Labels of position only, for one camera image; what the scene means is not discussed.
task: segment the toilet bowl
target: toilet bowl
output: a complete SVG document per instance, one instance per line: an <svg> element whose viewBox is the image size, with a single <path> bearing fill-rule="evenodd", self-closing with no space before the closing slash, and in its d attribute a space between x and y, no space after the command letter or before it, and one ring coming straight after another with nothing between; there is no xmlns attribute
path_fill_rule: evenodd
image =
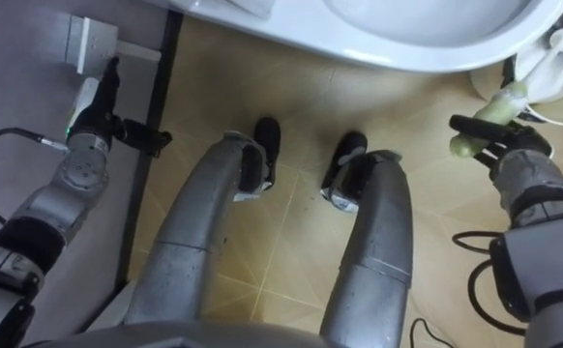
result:
<svg viewBox="0 0 563 348"><path fill-rule="evenodd" d="M424 73L510 57L563 13L563 0L277 0L263 19L225 0L149 1L344 60Z"/></svg>

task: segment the black shoe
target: black shoe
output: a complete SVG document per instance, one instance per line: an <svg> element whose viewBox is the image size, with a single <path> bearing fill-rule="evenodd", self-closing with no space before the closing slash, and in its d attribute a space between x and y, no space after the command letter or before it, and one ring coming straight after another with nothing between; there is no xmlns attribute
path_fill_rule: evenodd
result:
<svg viewBox="0 0 563 348"><path fill-rule="evenodd" d="M280 123L273 117L266 116L258 120L253 131L253 140L264 148L266 153L266 164L269 167L269 175L264 180L268 183L265 188L270 189L275 183L275 166L280 155L282 143L282 129Z"/></svg>
<svg viewBox="0 0 563 348"><path fill-rule="evenodd" d="M345 134L331 158L331 163L322 181L320 192L328 200L328 191L338 176L341 168L357 156L362 156L368 150L368 139L362 133L352 130Z"/></svg>

